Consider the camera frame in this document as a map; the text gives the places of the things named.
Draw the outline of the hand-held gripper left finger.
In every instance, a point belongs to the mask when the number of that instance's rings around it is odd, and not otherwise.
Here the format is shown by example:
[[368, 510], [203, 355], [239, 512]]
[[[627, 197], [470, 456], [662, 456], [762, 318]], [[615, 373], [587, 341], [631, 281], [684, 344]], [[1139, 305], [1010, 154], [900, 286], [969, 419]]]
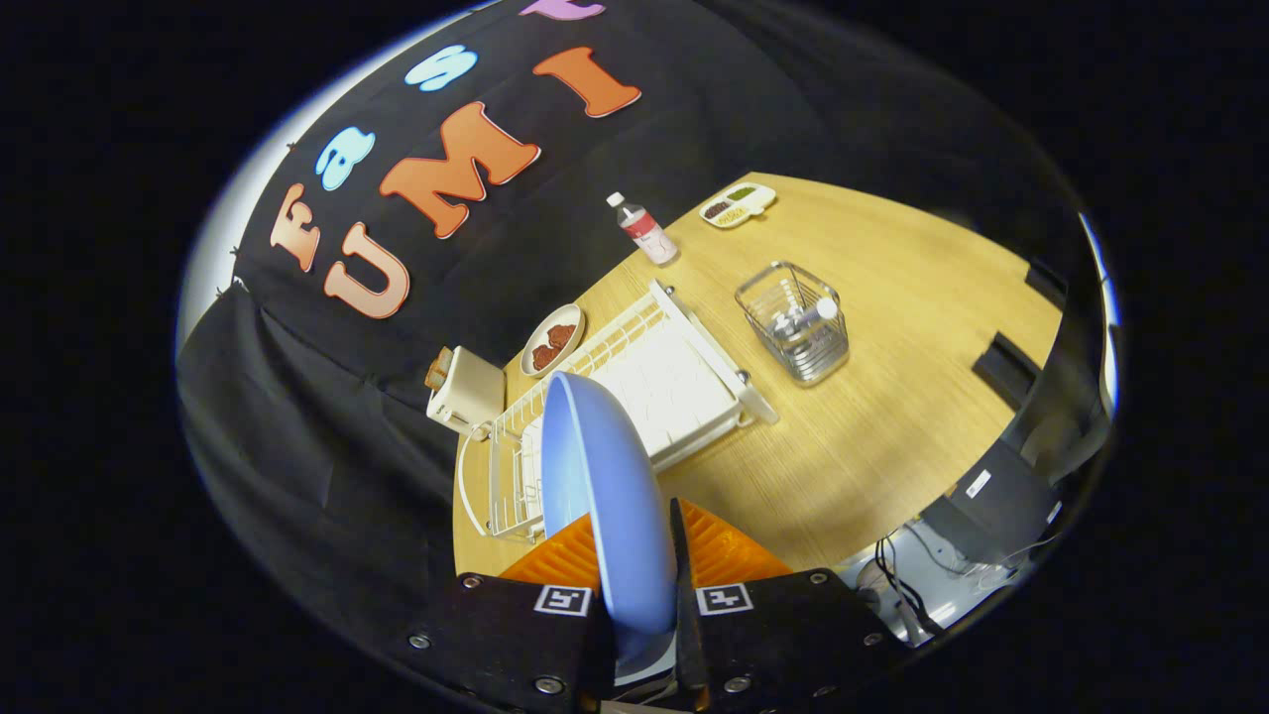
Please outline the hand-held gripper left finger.
[[503, 574], [464, 572], [393, 633], [393, 665], [478, 710], [596, 710], [615, 625], [585, 515]]

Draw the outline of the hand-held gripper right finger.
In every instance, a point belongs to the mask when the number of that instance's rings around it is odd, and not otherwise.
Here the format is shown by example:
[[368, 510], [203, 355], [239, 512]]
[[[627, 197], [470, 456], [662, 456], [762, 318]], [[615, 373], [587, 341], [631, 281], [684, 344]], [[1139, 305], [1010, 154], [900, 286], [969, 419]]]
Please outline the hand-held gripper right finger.
[[765, 548], [671, 498], [678, 685], [697, 711], [849, 711], [898, 670], [898, 640], [834, 569]]

